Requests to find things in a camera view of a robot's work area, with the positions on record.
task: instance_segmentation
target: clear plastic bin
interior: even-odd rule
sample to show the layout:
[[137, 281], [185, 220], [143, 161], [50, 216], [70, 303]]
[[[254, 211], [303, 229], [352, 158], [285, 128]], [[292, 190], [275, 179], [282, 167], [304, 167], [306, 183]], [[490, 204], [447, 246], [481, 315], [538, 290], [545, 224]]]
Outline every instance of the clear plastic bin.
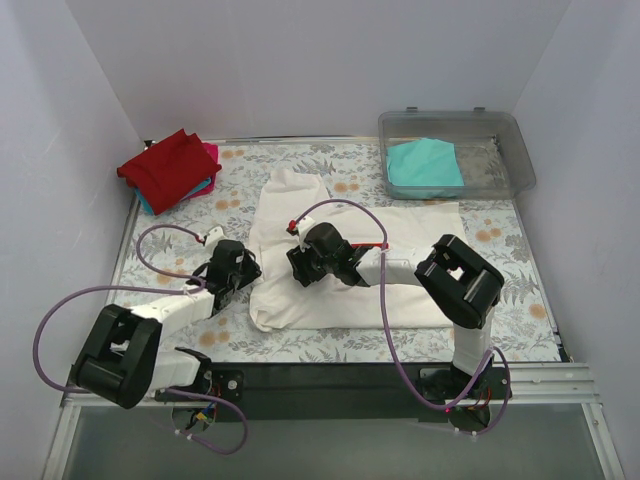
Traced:
[[[508, 113], [407, 109], [383, 113], [378, 119], [378, 128], [382, 174], [392, 198], [511, 199], [536, 184], [520, 129]], [[387, 149], [420, 138], [454, 144], [464, 186], [406, 187], [389, 181]]]

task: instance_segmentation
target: stack of clothes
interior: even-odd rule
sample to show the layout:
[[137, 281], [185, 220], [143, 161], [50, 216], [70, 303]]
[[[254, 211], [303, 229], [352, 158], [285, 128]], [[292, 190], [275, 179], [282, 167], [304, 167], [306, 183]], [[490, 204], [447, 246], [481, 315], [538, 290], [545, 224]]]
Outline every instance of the stack of clothes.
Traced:
[[221, 168], [216, 145], [180, 130], [129, 160], [117, 173], [135, 189], [144, 210], [159, 215], [182, 200], [210, 193]]

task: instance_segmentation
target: white enclosure wall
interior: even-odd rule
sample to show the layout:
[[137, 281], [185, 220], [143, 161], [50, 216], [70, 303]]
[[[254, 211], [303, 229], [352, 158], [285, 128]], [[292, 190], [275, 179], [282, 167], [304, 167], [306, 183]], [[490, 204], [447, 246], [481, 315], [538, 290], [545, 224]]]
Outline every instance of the white enclosure wall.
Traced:
[[[40, 478], [61, 395], [37, 378], [38, 319], [64, 295], [110, 280], [130, 192], [114, 167], [141, 143], [63, 0], [0, 3], [0, 465]], [[64, 382], [104, 295], [46, 332]]]
[[511, 111], [569, 0], [67, 0], [136, 131], [377, 134]]
[[574, 0], [515, 108], [538, 177], [519, 205], [562, 338], [640, 478], [640, 3]]

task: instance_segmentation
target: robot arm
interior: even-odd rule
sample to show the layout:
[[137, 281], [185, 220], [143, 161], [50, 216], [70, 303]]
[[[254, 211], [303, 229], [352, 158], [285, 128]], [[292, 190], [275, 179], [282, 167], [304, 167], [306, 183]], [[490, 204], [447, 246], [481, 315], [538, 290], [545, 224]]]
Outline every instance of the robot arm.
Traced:
[[205, 237], [209, 261], [194, 272], [205, 284], [195, 293], [168, 295], [145, 305], [102, 309], [71, 367], [79, 387], [124, 408], [132, 408], [150, 391], [183, 387], [207, 393], [211, 361], [189, 349], [158, 353], [160, 343], [185, 326], [212, 317], [233, 294], [261, 274], [253, 253], [238, 241], [224, 238], [217, 227]]
[[[380, 248], [351, 245], [333, 225], [308, 217], [289, 231], [300, 238], [287, 257], [303, 286], [327, 273], [352, 286], [380, 283]], [[456, 279], [451, 273], [458, 270]], [[385, 282], [425, 288], [454, 324], [453, 366], [472, 375], [491, 346], [493, 307], [504, 285], [500, 272], [458, 237], [443, 235], [433, 249], [388, 249]]]

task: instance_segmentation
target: table surface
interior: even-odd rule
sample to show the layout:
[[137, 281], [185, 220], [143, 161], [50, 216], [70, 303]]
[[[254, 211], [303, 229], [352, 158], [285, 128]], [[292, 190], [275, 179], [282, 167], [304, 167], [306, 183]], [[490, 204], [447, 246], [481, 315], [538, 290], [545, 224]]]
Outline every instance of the table surface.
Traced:
[[[367, 207], [429, 208], [431, 203], [386, 196], [379, 149], [372, 142], [221, 144], [220, 163], [222, 170], [211, 194], [182, 202], [156, 217], [136, 207], [116, 283], [161, 288], [182, 285], [182, 280], [146, 269], [136, 258], [135, 240], [154, 224], [172, 223], [195, 231], [220, 224], [229, 238], [246, 242], [260, 191], [274, 168], [319, 174], [330, 195]], [[471, 247], [505, 277], [493, 324], [494, 343], [510, 361], [560, 361], [551, 314], [513, 202], [464, 201], [460, 215]], [[192, 237], [173, 230], [154, 232], [142, 250], [154, 265], [176, 273], [191, 273], [206, 260]], [[223, 312], [177, 332], [161, 348], [189, 347], [218, 362], [391, 361], [382, 329], [261, 332], [249, 318], [249, 294], [250, 288], [238, 293]], [[134, 292], [114, 296], [123, 306], [155, 298], [157, 295]], [[453, 355], [452, 328], [397, 329], [393, 339], [402, 361], [450, 361]]]

